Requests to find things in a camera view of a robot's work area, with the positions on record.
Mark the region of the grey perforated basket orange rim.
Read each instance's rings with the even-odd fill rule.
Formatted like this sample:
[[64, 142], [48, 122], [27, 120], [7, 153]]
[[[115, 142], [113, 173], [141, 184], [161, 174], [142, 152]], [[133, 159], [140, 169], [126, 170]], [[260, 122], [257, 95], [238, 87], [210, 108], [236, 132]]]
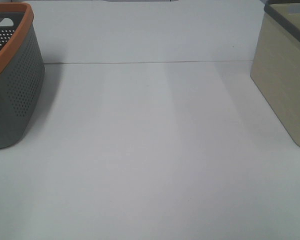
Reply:
[[23, 136], [42, 89], [45, 66], [33, 27], [34, 13], [25, 2], [0, 2], [0, 149]]

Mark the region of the beige basket grey rim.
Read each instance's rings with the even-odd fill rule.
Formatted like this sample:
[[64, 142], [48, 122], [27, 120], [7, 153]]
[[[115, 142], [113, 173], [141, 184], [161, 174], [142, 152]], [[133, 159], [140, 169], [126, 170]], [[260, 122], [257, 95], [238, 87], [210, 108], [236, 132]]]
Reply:
[[300, 147], [300, 0], [268, 0], [250, 77]]

